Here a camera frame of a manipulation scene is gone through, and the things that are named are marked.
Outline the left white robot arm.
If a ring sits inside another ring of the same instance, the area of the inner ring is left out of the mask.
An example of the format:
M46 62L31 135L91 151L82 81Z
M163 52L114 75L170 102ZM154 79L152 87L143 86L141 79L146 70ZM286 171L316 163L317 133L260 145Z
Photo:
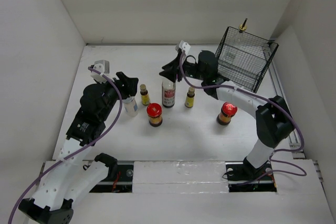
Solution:
M29 198L20 197L18 209L37 223L69 223L72 207L102 180L112 180L118 174L116 158L101 153L85 170L80 181L74 180L82 168L82 161L95 143L110 130L106 127L110 112L116 102L133 97L137 93L138 78L127 77L117 72L110 79L105 74L90 68L95 73L95 83L85 87L76 113L61 148L57 162L43 172L45 179Z

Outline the red label vinegar bottle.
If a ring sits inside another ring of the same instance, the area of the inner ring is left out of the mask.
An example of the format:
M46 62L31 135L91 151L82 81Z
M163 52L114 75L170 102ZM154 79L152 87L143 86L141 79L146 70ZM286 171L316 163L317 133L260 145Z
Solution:
M171 108L175 105L176 84L168 79L162 81L162 105Z

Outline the clear glass oil bottle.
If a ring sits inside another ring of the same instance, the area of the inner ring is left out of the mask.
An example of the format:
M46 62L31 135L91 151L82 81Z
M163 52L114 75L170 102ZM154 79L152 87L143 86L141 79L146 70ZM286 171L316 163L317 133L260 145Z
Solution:
M244 32L247 29L246 23L248 18L245 18L244 22L239 25L237 31L227 42L227 56L226 60L229 64L233 64L238 53L238 50L241 48L241 43L243 42Z

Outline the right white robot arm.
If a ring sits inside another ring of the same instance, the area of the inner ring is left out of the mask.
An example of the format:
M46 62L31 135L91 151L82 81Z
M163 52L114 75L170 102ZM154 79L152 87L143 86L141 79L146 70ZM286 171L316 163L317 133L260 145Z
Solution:
M264 98L239 88L219 72L218 59L211 51L201 51L198 60L191 63L185 51L178 49L176 58L164 65L159 74L172 83L188 77L201 80L198 88L208 96L232 104L255 119L257 142L241 165L225 173L231 181L248 183L266 176L266 163L279 143L297 128L283 97Z

